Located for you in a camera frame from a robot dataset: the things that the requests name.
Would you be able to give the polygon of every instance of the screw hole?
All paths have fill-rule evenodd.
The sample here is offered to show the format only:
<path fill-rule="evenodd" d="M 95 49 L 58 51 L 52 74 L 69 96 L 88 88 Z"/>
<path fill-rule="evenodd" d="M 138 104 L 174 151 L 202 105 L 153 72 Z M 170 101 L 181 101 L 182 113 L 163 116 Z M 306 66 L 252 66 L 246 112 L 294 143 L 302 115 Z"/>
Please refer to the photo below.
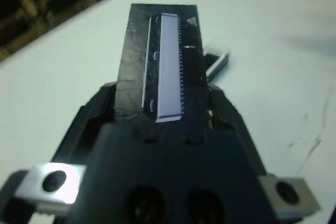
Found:
<path fill-rule="evenodd" d="M 148 144 L 155 144 L 157 140 L 155 138 L 146 138 L 144 142 Z"/>
<path fill-rule="evenodd" d="M 299 203 L 299 196 L 294 188 L 286 182 L 278 182 L 276 189 L 280 197 L 287 203 L 296 205 Z"/>
<path fill-rule="evenodd" d="M 158 224 L 164 214 L 164 200 L 151 187 L 138 188 L 129 201 L 129 215 L 133 224 Z"/>
<path fill-rule="evenodd" d="M 209 191 L 193 190 L 188 208 L 195 224 L 224 224 L 224 209 L 219 198 Z"/>
<path fill-rule="evenodd" d="M 42 183 L 42 188 L 44 191 L 51 193 L 53 191 L 57 191 L 67 179 L 67 174 L 62 170 L 57 170 L 55 172 L 50 173 Z"/>
<path fill-rule="evenodd" d="M 187 139 L 183 143 L 187 145 L 197 146 L 203 143 L 203 138 L 187 137 Z"/>

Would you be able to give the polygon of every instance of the white table surface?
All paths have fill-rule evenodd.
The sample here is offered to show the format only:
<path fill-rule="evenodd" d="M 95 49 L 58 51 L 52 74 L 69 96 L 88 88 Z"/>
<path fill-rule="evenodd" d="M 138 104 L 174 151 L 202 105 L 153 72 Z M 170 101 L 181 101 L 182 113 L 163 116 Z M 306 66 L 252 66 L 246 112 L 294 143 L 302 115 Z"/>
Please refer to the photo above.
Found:
<path fill-rule="evenodd" d="M 48 162 L 79 107 L 117 79 L 131 3 L 197 4 L 203 45 L 216 39 L 233 52 L 215 83 L 267 170 L 306 179 L 322 210 L 305 223 L 327 223 L 336 201 L 335 0 L 97 4 L 0 64 L 0 185 Z"/>

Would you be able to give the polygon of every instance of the crack on surface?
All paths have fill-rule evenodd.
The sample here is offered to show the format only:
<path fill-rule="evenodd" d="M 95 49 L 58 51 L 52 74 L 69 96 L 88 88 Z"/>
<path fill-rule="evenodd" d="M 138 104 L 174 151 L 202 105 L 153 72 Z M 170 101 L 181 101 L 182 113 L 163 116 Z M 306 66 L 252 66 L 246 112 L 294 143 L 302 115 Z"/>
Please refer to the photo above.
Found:
<path fill-rule="evenodd" d="M 315 144 L 314 144 L 313 147 L 309 150 L 306 159 L 304 160 L 303 164 L 300 166 L 300 168 L 298 169 L 298 171 L 296 172 L 296 174 L 298 174 L 298 173 L 303 169 L 303 167 L 305 166 L 306 162 L 307 162 L 308 159 L 310 158 L 311 154 L 313 154 L 313 152 L 316 150 L 316 148 L 320 145 L 321 142 L 322 142 L 322 139 L 320 138 L 320 135 L 318 135 L 318 136 L 315 138 Z"/>

